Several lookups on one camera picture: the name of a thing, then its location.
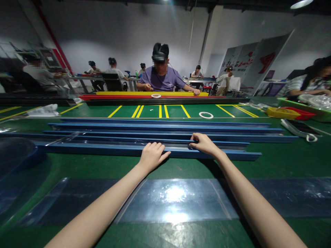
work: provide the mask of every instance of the white tape roll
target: white tape roll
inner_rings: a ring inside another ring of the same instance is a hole
[[[160,95],[160,94],[153,94],[152,97],[153,97],[153,98],[160,98],[161,95]]]
[[[202,114],[209,114],[210,117],[203,116]],[[200,112],[199,116],[201,116],[202,118],[205,118],[205,119],[213,119],[214,118],[214,116],[211,113],[208,113],[208,112]]]

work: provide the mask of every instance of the white wall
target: white wall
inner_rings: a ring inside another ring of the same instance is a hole
[[[106,70],[108,57],[117,67],[131,71],[140,63],[152,65],[156,42],[169,44],[172,66],[188,76],[198,64],[208,20],[207,9],[195,13],[189,50],[193,11],[183,7],[102,1],[42,1],[43,12],[71,67],[76,73],[89,68],[88,61]]]
[[[222,57],[228,48],[253,42],[263,38],[295,32],[285,45],[277,60],[271,66],[275,79],[286,78],[295,69],[305,69],[314,60],[331,53],[331,17],[289,13],[245,11],[224,9],[212,54]]]
[[[21,6],[15,0],[0,0],[0,42],[12,42],[19,49],[30,49],[28,42],[39,44],[40,39],[26,18]],[[14,50],[10,45],[0,44],[12,58]],[[0,49],[0,56],[6,57]]]

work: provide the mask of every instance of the blue aluminum profile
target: blue aluminum profile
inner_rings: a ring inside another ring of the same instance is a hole
[[[146,120],[119,120],[119,119],[93,119],[93,118],[61,118],[63,123],[105,123],[105,124],[144,124],[144,125],[168,125],[168,126],[234,126],[268,128],[271,123],[241,123],[241,122],[197,122],[197,121],[146,121]]]
[[[41,150],[47,153],[91,154],[91,155],[114,155],[114,156],[141,156],[144,146],[130,145],[91,145],[76,143],[52,143],[35,141]],[[171,151],[171,158],[214,159],[212,156],[195,149],[176,149],[166,147],[165,152]],[[262,153],[245,152],[242,150],[223,150],[230,160],[255,161]]]
[[[272,135],[280,134],[281,128],[247,128],[247,127],[206,127],[194,126],[180,127],[167,125],[145,126],[145,125],[123,125],[123,124],[100,124],[100,123],[48,123],[53,130],[63,131],[99,131],[99,132],[153,132],[153,133],[195,133],[205,134],[238,134],[238,135]]]
[[[152,139],[152,138],[126,138],[126,137],[102,137],[102,136],[75,136],[73,133],[61,134],[27,134],[27,133],[1,133],[0,138],[3,137],[21,137],[28,138],[34,142],[48,142],[52,143],[56,140],[61,140],[63,143],[77,143],[77,144],[98,144],[98,145],[140,145],[145,146],[151,142],[161,142],[166,147],[189,147],[191,140],[178,139]],[[222,142],[215,141],[214,144],[220,149],[238,149],[244,150],[249,145],[247,142]]]
[[[70,135],[72,131],[44,131],[45,134]],[[82,132],[80,136],[102,136],[102,137],[132,137],[132,138],[155,138],[188,140],[192,134],[180,133],[130,133],[130,132]],[[249,143],[293,143],[298,136],[284,135],[230,135],[230,134],[209,134],[212,141],[226,142],[249,142]]]

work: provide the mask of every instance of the person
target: person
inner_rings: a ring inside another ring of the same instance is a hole
[[[85,74],[101,73],[101,70],[96,67],[96,63],[94,61],[89,61],[89,66],[91,68],[85,71]]]
[[[202,75],[202,73],[200,72],[200,69],[201,69],[201,66],[200,66],[200,65],[197,65],[195,71],[192,72],[191,77],[192,77],[192,78],[199,78],[199,77],[202,78],[203,75]]]
[[[124,76],[123,72],[121,72],[119,69],[117,69],[117,62],[115,58],[109,58],[109,68],[105,71],[105,73],[108,74],[115,74],[117,73],[120,79],[123,79],[125,81],[128,81],[128,78]]]
[[[85,71],[84,72],[85,74],[102,73],[101,70],[96,67],[96,63],[94,61],[89,61],[89,66],[91,68],[88,69],[88,71]],[[91,82],[94,90],[104,91],[103,88],[104,82],[102,80],[91,80]]]
[[[179,89],[193,92],[199,95],[200,90],[194,89],[184,83],[179,73],[168,67],[169,47],[167,44],[156,43],[153,48],[152,60],[154,66],[148,67],[137,83],[140,91],[173,91],[176,86]]]
[[[192,148],[209,154],[217,161],[262,247],[307,248],[280,214],[207,135],[193,133],[191,140],[195,141],[190,143]],[[148,143],[142,150],[139,163],[70,221],[45,247],[94,247],[137,185],[171,154],[162,154],[164,149],[161,143]]]
[[[225,74],[220,75],[217,79],[216,79],[216,83],[220,83],[220,85],[218,86],[218,89],[216,91],[216,95],[220,96],[220,95],[226,95],[229,89],[229,85],[230,85],[230,78],[233,78],[234,75],[232,73],[233,71],[233,67],[227,66],[225,69]]]
[[[28,65],[23,67],[23,71],[32,76],[38,81],[40,86],[45,91],[57,91],[60,96],[66,97],[66,90],[62,87],[56,86],[50,79],[62,78],[62,73],[50,73],[49,71],[42,69],[41,59],[33,55],[25,55],[24,60]]]
[[[318,60],[307,72],[284,86],[284,96],[293,100],[302,94],[331,96],[331,91],[325,89],[325,83],[331,75],[331,56]]]
[[[140,67],[141,67],[141,70],[138,72],[138,76],[140,76],[141,74],[144,74],[146,71],[145,63],[140,63]]]

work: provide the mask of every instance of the red tray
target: red tray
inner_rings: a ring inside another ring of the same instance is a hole
[[[303,111],[303,110],[299,110],[297,108],[292,108],[292,107],[284,107],[284,108],[289,109],[289,110],[294,110],[295,112],[300,114],[296,118],[296,120],[299,120],[299,121],[306,121],[306,120],[310,119],[311,117],[315,116],[315,114],[313,114],[313,113],[309,113],[309,112],[306,112],[306,111]]]

